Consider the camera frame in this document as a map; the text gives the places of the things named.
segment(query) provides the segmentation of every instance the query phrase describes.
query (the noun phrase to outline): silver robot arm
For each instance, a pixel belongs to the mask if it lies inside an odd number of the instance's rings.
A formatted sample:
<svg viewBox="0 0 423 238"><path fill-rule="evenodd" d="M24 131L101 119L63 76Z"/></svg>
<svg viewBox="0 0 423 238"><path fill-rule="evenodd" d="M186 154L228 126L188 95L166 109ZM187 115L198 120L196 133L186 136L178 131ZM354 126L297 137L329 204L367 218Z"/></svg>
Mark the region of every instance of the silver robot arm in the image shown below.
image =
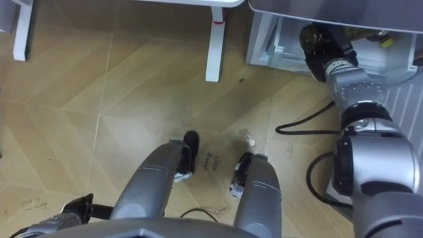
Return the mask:
<svg viewBox="0 0 423 238"><path fill-rule="evenodd" d="M300 41L311 73L328 85L339 109L332 182L352 199L355 236L423 237L420 162L383 106L383 80L358 67L340 26L306 26Z"/></svg>

